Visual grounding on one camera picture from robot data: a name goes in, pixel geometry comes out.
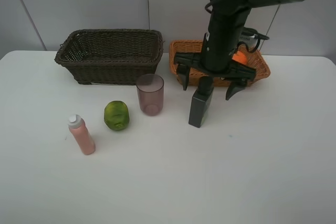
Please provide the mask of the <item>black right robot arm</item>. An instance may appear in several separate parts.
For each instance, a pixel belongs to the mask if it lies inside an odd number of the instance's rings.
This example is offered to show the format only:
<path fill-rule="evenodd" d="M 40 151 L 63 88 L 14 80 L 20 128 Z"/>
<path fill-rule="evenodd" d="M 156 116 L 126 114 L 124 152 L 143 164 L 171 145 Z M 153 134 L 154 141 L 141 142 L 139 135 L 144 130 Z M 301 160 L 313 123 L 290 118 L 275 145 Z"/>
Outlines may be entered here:
<path fill-rule="evenodd" d="M 174 56 L 176 74 L 183 89 L 188 87 L 192 68 L 208 75 L 206 87 L 212 86 L 214 78 L 230 81 L 226 92 L 227 100 L 245 89 L 248 82 L 254 81 L 256 69 L 233 60 L 233 55 L 241 45 L 239 37 L 251 9 L 302 1 L 304 0 L 209 0 L 205 10 L 211 16 L 201 52 L 177 52 Z"/>

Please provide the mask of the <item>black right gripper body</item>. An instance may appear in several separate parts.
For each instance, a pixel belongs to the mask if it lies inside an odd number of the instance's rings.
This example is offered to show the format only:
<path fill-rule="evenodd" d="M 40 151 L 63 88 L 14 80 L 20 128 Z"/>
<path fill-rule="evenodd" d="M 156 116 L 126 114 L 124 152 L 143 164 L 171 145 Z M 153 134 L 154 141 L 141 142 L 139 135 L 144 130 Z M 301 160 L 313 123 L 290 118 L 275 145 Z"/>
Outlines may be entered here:
<path fill-rule="evenodd" d="M 174 63 L 187 65 L 190 70 L 193 68 L 210 77 L 229 81 L 253 81 L 256 70 L 232 59 L 248 14 L 249 11 L 239 11 L 232 15 L 213 11 L 201 52 L 177 52 Z"/>

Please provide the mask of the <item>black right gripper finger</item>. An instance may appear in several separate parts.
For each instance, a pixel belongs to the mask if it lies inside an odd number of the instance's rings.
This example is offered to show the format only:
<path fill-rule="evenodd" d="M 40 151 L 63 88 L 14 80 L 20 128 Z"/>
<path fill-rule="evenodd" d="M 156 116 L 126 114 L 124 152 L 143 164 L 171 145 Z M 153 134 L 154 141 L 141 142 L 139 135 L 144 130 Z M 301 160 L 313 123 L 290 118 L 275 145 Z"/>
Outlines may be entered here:
<path fill-rule="evenodd" d="M 247 80 L 240 79 L 232 81 L 226 91 L 226 101 L 228 101 L 232 96 L 234 96 L 236 93 L 245 90 L 247 87 Z"/>
<path fill-rule="evenodd" d="M 176 74 L 181 81 L 183 90 L 186 91 L 189 83 L 190 67 L 179 63 L 177 65 Z"/>

